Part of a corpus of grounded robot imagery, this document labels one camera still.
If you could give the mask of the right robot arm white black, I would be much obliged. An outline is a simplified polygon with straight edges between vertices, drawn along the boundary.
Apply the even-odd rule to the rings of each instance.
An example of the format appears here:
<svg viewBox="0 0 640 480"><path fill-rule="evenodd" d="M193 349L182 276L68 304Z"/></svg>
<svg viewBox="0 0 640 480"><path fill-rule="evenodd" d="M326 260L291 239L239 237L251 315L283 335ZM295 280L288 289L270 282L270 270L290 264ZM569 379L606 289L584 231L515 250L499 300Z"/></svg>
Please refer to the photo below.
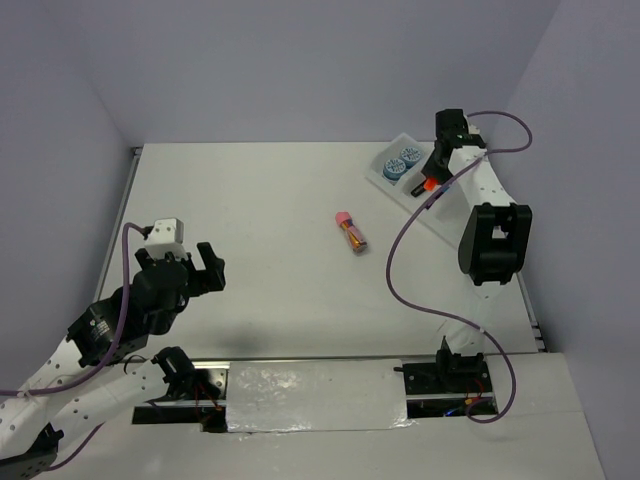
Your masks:
<svg viewBox="0 0 640 480"><path fill-rule="evenodd" d="M477 357L485 350L490 310L524 265L532 223L531 208L506 192L489 156L488 144L461 109L435 114L434 148L421 169L422 189L434 195L430 207L443 205L449 192L466 205L457 261L474 295L474 305L462 316L474 325L454 322L442 342L461 356Z"/></svg>

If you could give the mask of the pink highlighter marker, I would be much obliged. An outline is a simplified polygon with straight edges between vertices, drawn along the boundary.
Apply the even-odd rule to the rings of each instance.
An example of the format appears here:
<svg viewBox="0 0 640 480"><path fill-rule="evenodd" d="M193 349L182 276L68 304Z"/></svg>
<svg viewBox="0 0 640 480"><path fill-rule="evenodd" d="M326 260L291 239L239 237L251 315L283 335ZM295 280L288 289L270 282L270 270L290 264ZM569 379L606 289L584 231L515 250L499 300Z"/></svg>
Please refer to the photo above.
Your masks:
<svg viewBox="0 0 640 480"><path fill-rule="evenodd" d="M424 189L424 185L423 184L419 184L417 185L415 188L413 188L411 190L411 195L413 197L418 197L420 195L422 195L424 193L425 189Z"/></svg>

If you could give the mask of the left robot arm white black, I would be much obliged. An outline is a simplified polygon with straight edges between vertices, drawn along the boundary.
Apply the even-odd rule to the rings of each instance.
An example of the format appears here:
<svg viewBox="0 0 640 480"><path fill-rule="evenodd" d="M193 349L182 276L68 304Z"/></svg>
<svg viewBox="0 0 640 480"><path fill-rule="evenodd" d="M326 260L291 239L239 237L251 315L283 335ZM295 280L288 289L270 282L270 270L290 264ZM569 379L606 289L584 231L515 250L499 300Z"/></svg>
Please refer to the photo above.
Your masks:
<svg viewBox="0 0 640 480"><path fill-rule="evenodd" d="M201 270L191 257L136 254L141 269L122 287L91 304L69 327L54 354L1 403L1 476L31 479L60 467L58 451L80 435L92 437L110 417L138 403L162 398L203 398L221 389L179 347L165 347L137 368L102 383L98 376L143 349L152 335L169 332L190 300L226 286L225 262L211 245L197 246Z"/></svg>

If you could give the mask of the blue highlighter marker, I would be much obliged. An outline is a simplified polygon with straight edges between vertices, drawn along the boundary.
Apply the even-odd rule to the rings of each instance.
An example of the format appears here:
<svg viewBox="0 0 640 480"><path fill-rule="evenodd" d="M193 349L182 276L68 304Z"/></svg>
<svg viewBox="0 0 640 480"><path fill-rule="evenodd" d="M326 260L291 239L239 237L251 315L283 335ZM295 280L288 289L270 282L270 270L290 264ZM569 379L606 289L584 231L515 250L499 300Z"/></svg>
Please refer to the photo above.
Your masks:
<svg viewBox="0 0 640 480"><path fill-rule="evenodd" d="M447 191L449 187L441 186L431 197L430 202L427 205L427 209L430 209Z"/></svg>

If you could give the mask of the pink-capped tube of pens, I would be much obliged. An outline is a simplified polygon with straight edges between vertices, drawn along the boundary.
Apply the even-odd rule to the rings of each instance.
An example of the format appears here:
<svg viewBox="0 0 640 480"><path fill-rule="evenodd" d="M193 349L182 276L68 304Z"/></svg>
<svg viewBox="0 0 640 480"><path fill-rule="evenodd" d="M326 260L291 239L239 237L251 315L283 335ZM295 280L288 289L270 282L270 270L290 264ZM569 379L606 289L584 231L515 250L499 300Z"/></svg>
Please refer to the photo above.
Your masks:
<svg viewBox="0 0 640 480"><path fill-rule="evenodd" d="M356 226L351 215L346 211L337 212L335 215L337 226L344 233L354 254L361 254L368 248L368 242Z"/></svg>

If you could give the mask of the blue slime jar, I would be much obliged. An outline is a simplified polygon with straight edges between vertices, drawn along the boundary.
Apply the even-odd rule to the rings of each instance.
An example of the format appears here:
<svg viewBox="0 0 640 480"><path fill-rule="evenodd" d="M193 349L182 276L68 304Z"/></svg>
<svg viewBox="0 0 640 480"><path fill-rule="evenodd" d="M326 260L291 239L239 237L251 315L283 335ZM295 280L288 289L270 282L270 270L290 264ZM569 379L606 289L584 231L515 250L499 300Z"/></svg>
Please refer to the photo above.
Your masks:
<svg viewBox="0 0 640 480"><path fill-rule="evenodd" d="M400 151L399 158L404 162L407 169L411 169L422 160L423 152L419 148L408 146Z"/></svg>
<svg viewBox="0 0 640 480"><path fill-rule="evenodd" d="M385 161L382 176L391 183L396 183L407 172L407 165L401 158L395 157Z"/></svg>

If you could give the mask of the orange highlighter marker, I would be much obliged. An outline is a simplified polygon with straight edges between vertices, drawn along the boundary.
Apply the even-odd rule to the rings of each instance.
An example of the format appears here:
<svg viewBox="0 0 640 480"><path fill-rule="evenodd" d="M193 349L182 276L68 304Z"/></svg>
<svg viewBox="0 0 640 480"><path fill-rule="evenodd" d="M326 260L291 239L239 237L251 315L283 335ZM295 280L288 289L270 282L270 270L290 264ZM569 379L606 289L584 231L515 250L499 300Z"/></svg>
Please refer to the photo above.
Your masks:
<svg viewBox="0 0 640 480"><path fill-rule="evenodd" d="M434 178L428 178L425 180L423 187L425 191L433 191L438 186L437 181Z"/></svg>

